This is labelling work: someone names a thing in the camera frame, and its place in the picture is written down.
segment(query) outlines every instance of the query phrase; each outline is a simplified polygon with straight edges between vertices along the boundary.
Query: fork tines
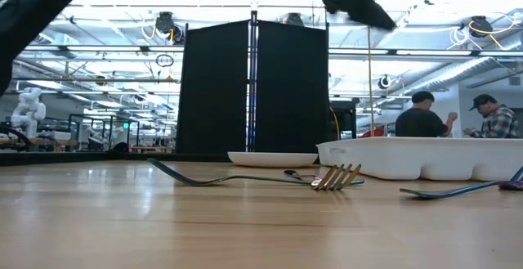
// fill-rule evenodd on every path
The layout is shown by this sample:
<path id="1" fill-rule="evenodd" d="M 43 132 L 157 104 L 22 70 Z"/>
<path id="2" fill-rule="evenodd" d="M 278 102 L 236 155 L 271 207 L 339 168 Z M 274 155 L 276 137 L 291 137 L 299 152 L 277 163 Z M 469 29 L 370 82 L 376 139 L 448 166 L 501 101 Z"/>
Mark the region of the fork tines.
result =
<path id="1" fill-rule="evenodd" d="M 352 164 L 349 164 L 346 168 L 342 164 L 340 167 L 333 166 L 325 174 L 325 177 L 318 178 L 312 182 L 311 187 L 315 191 L 339 191 L 345 186 L 351 184 L 351 182 L 358 176 L 358 173 L 361 169 L 361 164 L 356 166 L 356 168 L 351 173 Z"/>

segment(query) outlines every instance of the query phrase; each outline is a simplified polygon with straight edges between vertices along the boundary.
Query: black shirt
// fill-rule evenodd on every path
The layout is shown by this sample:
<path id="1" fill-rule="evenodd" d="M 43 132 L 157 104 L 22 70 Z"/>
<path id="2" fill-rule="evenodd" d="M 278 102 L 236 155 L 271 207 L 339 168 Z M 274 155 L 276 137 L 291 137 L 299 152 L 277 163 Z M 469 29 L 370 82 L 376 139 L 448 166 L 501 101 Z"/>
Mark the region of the black shirt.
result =
<path id="1" fill-rule="evenodd" d="M 430 110 L 409 109 L 396 120 L 397 137 L 440 137 L 449 128 Z"/>

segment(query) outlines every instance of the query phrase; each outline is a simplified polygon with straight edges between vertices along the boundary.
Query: plaid shirt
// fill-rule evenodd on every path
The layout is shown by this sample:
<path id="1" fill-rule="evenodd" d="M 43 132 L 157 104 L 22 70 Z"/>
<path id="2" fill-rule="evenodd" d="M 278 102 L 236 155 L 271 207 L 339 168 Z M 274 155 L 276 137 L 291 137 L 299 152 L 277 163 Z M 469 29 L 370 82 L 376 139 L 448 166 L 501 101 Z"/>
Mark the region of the plaid shirt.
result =
<path id="1" fill-rule="evenodd" d="M 517 125 L 516 114 L 502 105 L 483 121 L 481 131 L 474 130 L 470 136 L 475 138 L 518 138 Z"/>

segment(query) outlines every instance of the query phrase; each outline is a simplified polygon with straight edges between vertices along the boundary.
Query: white plate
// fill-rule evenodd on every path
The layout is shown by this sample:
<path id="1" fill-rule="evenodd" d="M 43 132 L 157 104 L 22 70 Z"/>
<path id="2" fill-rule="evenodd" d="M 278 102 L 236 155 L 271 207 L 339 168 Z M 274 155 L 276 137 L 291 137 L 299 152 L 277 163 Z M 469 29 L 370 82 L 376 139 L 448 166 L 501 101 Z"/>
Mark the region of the white plate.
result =
<path id="1" fill-rule="evenodd" d="M 229 152 L 229 159 L 239 166 L 262 168 L 300 168 L 312 165 L 317 154 Z"/>

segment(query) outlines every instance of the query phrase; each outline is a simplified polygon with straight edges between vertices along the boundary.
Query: black curtain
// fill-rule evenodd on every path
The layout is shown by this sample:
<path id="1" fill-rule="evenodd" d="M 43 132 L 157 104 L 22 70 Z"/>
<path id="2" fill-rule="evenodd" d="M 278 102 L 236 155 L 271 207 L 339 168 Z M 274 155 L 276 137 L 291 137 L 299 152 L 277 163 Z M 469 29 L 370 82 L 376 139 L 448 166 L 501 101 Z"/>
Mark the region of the black curtain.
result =
<path id="1" fill-rule="evenodd" d="M 316 153 L 329 118 L 327 34 L 258 21 L 256 152 Z"/>
<path id="2" fill-rule="evenodd" d="M 177 124 L 177 153 L 245 151 L 248 21 L 189 30 Z"/>

